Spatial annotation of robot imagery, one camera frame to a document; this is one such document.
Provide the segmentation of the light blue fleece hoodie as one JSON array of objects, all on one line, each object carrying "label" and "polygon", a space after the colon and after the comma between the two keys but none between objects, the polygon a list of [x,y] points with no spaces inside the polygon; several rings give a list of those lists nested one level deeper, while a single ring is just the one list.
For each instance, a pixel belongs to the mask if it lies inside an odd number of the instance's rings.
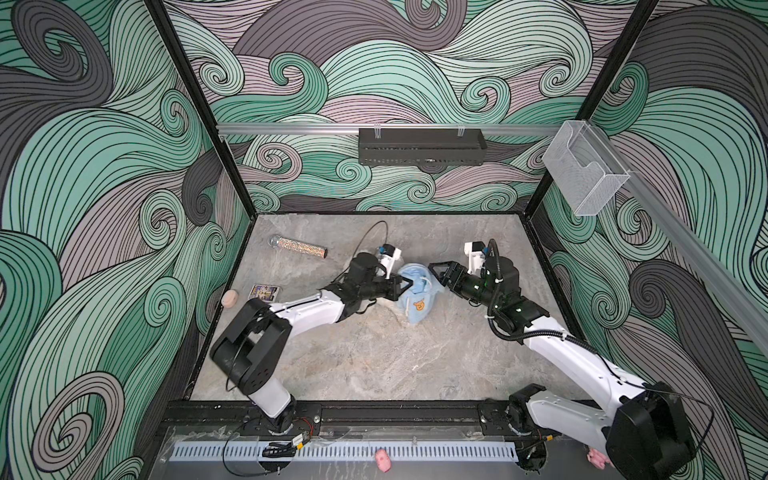
[{"label": "light blue fleece hoodie", "polygon": [[437,296],[445,289],[423,264],[405,264],[398,274],[411,280],[412,285],[399,297],[397,307],[411,325],[418,324],[429,315]]}]

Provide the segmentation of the white teddy bear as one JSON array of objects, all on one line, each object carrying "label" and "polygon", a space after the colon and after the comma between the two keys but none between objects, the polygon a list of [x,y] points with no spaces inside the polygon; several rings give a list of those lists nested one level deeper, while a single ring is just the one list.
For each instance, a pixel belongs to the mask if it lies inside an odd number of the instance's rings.
[{"label": "white teddy bear", "polygon": [[379,298],[377,300],[378,305],[388,309],[390,312],[392,312],[394,315],[396,315],[400,319],[404,319],[405,321],[408,320],[408,305],[409,305],[410,296],[408,294],[403,294],[398,300],[388,300],[385,298]]}]

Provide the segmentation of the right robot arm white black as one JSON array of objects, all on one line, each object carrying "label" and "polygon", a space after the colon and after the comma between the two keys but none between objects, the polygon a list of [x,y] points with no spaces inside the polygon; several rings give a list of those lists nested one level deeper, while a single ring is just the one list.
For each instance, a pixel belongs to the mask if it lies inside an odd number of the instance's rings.
[{"label": "right robot arm white black", "polygon": [[544,357],[588,395],[569,400],[530,384],[509,398],[513,428],[556,432],[596,450],[627,479],[668,479],[695,459],[698,448],[683,396],[651,384],[572,335],[547,310],[523,296],[519,272],[506,257],[477,255],[468,266],[431,263],[447,290],[485,308],[492,333]]}]

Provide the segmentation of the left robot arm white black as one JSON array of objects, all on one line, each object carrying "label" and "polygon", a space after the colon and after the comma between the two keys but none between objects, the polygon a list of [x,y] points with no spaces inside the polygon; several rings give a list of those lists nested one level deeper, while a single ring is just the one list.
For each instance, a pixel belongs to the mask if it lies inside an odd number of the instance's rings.
[{"label": "left robot arm white black", "polygon": [[295,397],[274,372],[288,341],[361,315],[379,299],[398,300],[413,285],[392,272],[400,258],[400,249],[385,244],[376,254],[357,254],[339,278],[312,296],[282,304],[247,301],[213,343],[211,360],[276,430],[283,430],[294,415]]}]

